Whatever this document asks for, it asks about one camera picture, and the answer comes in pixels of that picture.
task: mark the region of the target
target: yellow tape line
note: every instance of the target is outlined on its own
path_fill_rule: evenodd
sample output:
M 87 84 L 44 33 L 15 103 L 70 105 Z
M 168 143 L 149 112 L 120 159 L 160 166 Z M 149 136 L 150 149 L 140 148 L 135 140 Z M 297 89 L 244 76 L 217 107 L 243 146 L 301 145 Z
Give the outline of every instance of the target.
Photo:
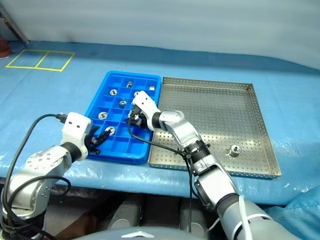
M 24 52 L 45 52 L 44 56 L 37 62 L 35 66 L 11 66 L 11 64 L 20 57 L 21 54 Z M 71 54 L 69 59 L 65 62 L 65 64 L 62 66 L 62 68 L 49 68 L 49 67 L 39 67 L 39 65 L 43 62 L 43 60 L 48 56 L 49 53 L 58 53 L 58 54 Z M 70 63 L 70 61 L 74 58 L 76 55 L 75 52 L 69 52 L 69 51 L 51 51 L 51 50 L 37 50 L 37 49 L 24 49 L 22 52 L 20 52 L 11 62 L 9 62 L 5 67 L 6 68 L 12 68 L 12 69 L 37 69 L 37 70 L 47 70 L 47 71 L 54 71 L 54 72 L 62 72 L 66 66 Z

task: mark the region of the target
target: blue tablecloth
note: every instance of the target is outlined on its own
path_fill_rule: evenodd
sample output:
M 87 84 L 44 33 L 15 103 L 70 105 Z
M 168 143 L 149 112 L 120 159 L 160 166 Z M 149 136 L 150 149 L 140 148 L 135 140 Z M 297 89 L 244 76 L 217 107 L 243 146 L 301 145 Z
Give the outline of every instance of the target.
M 110 70 L 166 77 L 253 83 L 282 176 L 234 177 L 247 198 L 262 204 L 287 204 L 320 183 L 320 71 L 270 57 L 174 51 L 150 47 L 89 43 L 32 42 L 28 49 L 74 52 L 64 71 L 5 68 L 22 49 L 0 60 L 0 177 L 30 124 L 46 113 L 84 114 Z M 38 55 L 17 64 L 32 65 Z M 46 68 L 61 56 L 45 60 Z M 59 144 L 61 123 L 45 119 L 34 130 L 15 168 L 33 153 Z M 86 159 L 65 176 L 73 186 L 187 197 L 185 171 Z

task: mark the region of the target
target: white wire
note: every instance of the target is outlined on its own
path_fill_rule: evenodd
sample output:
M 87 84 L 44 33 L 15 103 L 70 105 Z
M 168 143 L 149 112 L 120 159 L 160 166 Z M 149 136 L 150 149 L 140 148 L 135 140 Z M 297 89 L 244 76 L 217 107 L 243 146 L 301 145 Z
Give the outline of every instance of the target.
M 208 232 L 210 232 L 212 229 L 214 229 L 215 226 L 217 225 L 217 223 L 218 223 L 219 221 L 220 221 L 220 218 L 218 217 L 218 218 L 214 221 L 214 223 L 212 224 L 212 226 L 209 227 Z
M 242 229 L 244 230 L 245 240 L 252 240 L 251 229 L 249 226 L 246 206 L 245 206 L 245 196 L 239 196 L 239 208 L 240 208 L 240 216 L 242 221 Z

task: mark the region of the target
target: blue plastic tray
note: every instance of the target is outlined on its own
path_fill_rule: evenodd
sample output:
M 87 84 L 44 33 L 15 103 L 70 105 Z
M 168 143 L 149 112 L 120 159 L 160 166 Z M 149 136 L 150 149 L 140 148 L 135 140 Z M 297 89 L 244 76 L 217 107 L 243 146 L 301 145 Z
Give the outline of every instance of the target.
M 128 81 L 132 81 L 132 88 L 126 87 Z M 158 105 L 161 77 L 156 75 L 139 74 L 131 72 L 110 71 L 104 77 L 85 115 L 93 120 L 93 125 L 100 126 L 95 137 L 101 134 L 107 127 L 114 127 L 115 134 L 101 144 L 98 149 L 100 154 L 89 154 L 89 158 L 124 162 L 131 164 L 143 164 L 147 161 L 150 146 L 130 136 L 128 124 L 129 111 L 133 108 L 132 100 L 134 92 L 145 91 Z M 116 89 L 116 96 L 110 95 L 110 90 Z M 126 101 L 124 108 L 120 101 Z M 98 118 L 100 112 L 107 112 L 105 120 Z M 137 126 L 131 127 L 132 132 L 139 137 L 151 140 L 153 133 L 149 129 Z

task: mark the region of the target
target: stainless steel tray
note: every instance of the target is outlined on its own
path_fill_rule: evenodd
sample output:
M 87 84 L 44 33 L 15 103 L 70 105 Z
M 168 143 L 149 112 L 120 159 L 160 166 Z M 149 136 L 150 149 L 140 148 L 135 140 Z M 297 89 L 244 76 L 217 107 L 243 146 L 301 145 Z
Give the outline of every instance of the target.
M 252 84 L 164 77 L 158 108 L 182 111 L 230 174 L 281 176 Z M 161 130 L 152 141 L 177 148 Z M 232 145 L 241 147 L 239 156 L 229 155 Z M 148 161 L 152 167 L 187 170 L 179 155 L 159 147 L 151 147 Z

